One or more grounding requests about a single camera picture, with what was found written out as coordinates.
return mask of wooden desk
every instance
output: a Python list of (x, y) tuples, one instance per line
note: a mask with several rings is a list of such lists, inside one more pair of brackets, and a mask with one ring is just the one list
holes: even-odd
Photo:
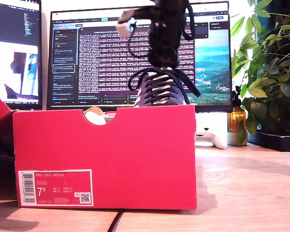
[[(128, 210), (116, 231), (290, 232), (290, 152), (197, 148), (196, 162), (198, 210)], [(106, 232), (116, 216), (114, 210), (18, 208), (13, 182), (0, 185), (0, 231)]]

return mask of computer monitor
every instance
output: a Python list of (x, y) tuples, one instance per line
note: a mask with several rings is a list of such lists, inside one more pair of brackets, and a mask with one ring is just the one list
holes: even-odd
[(0, 99), (42, 108), (40, 0), (0, 0)]
[[(231, 111), (229, 3), (191, 5), (197, 36), (192, 41), (181, 39), (178, 68), (202, 95), (197, 98), (185, 88), (188, 99), (196, 112)], [(47, 109), (133, 106), (137, 91), (129, 91), (128, 80), (150, 64), (147, 58), (133, 58), (128, 39), (116, 31), (118, 17), (126, 9), (51, 13)], [(137, 20), (130, 45), (138, 55), (148, 53), (150, 23)]]

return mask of plant pot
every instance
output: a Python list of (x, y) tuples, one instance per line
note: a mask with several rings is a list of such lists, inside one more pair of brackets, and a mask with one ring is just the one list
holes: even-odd
[[(227, 132), (227, 144), (231, 146), (238, 146), (238, 132)], [(247, 145), (247, 132), (246, 138), (241, 146)]]
[(248, 142), (276, 151), (290, 151), (290, 136), (279, 136), (257, 132), (255, 137), (248, 133)]

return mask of robotic arm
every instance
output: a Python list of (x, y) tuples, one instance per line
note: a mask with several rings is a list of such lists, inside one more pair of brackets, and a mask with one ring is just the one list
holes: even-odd
[[(192, 7), (189, 0), (151, 1), (155, 2), (155, 6), (124, 11), (116, 29), (121, 38), (131, 38), (136, 27), (135, 19), (150, 19), (148, 62), (154, 67), (174, 69), (179, 65), (178, 48), (182, 33), (186, 40), (195, 36)], [(185, 32), (186, 8), (190, 16), (191, 36)]]

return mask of mountain image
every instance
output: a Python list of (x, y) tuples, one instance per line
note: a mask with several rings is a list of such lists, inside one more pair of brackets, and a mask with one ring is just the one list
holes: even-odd
[(228, 47), (202, 47), (195, 52), (195, 85), (199, 98), (188, 94), (190, 103), (198, 105), (230, 104), (230, 58)]

